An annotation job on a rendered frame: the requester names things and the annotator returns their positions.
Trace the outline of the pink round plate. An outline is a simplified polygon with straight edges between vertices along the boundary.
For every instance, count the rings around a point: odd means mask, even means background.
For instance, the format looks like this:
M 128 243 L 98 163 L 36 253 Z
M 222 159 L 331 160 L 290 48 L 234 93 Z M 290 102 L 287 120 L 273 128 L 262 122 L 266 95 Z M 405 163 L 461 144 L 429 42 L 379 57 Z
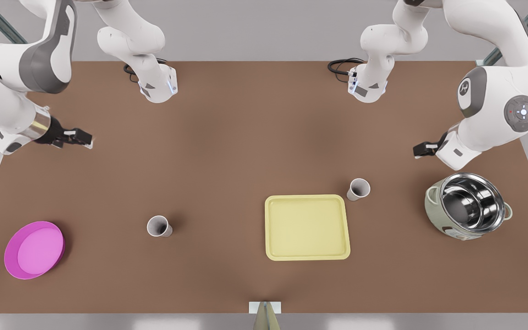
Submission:
M 36 221 L 18 230 L 5 253 L 6 271 L 21 280 L 34 279 L 50 271 L 65 252 L 63 232 L 48 221 Z

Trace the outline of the white IKEA cup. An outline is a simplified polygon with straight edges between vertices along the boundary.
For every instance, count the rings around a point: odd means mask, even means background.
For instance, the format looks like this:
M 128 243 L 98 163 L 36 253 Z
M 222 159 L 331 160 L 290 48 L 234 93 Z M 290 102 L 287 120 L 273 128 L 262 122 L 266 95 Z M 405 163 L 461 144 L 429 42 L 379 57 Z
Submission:
M 148 234 L 153 237 L 169 237 L 173 232 L 168 220 L 161 215 L 151 217 L 146 228 Z
M 371 186 L 364 178 L 354 178 L 350 182 L 349 190 L 346 193 L 346 198 L 350 201 L 358 201 L 366 197 L 371 192 Z

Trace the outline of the green pot with steel bowl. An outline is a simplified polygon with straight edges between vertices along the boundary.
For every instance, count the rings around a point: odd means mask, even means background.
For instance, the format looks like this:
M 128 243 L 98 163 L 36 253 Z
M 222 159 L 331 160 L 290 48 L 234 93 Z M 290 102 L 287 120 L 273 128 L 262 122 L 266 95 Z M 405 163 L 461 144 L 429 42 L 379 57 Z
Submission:
M 497 188 L 475 173 L 459 172 L 432 184 L 424 208 L 434 227 L 461 241 L 493 232 L 513 217 Z

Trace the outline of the yellow rectangular tray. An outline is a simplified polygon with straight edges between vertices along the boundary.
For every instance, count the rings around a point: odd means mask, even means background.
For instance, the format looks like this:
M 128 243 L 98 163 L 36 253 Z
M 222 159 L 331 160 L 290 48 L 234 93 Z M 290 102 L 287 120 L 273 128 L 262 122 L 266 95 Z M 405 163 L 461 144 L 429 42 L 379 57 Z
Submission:
M 337 194 L 269 196 L 264 218 L 273 261 L 344 260 L 351 253 L 345 202 Z

